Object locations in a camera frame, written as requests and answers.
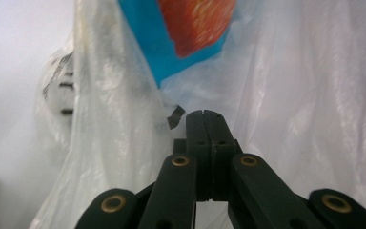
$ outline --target wrinkled plastic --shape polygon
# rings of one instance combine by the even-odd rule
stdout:
[[[42,127],[51,126],[43,130],[63,145],[66,158],[30,228],[74,228],[100,193],[111,188],[138,192],[153,182],[172,151],[160,93],[118,6],[112,0],[81,0],[75,14],[72,123],[65,123],[69,117],[58,118],[70,106],[71,94],[51,103],[55,97],[48,93],[49,99],[37,106],[47,122]],[[56,56],[68,53],[65,49]],[[58,90],[62,79],[60,73],[49,91]],[[43,79],[44,88],[49,81]],[[68,151],[63,143],[67,128]]]
[[[162,91],[187,114],[223,114],[295,193],[332,188],[366,207],[366,1],[237,4],[223,52]],[[200,208],[198,228],[229,226],[226,205]]]
[[[97,194],[155,178],[171,142],[141,56],[118,5],[77,1],[71,149],[31,228],[72,228]],[[222,53],[161,90],[186,114],[223,114],[295,193],[332,188],[366,207],[366,1],[239,0]],[[196,228],[232,228],[226,209],[198,203]]]

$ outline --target black object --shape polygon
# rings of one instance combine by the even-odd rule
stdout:
[[[197,201],[228,201],[235,229],[366,228],[366,209],[334,190],[294,194],[259,156],[243,154],[221,114],[187,115],[187,139],[174,142],[155,184],[134,195],[99,195],[78,229],[189,229]]]

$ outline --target white plastic sheet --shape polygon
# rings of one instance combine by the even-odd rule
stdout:
[[[118,5],[76,5],[71,150],[31,228],[72,228],[102,191],[136,192],[153,180],[171,151],[158,95]],[[265,158],[303,197],[332,188],[366,207],[366,1],[237,5],[223,52],[161,90],[188,113],[223,114],[243,150]],[[183,122],[173,136],[184,133]],[[226,204],[197,207],[197,228],[232,227]]]

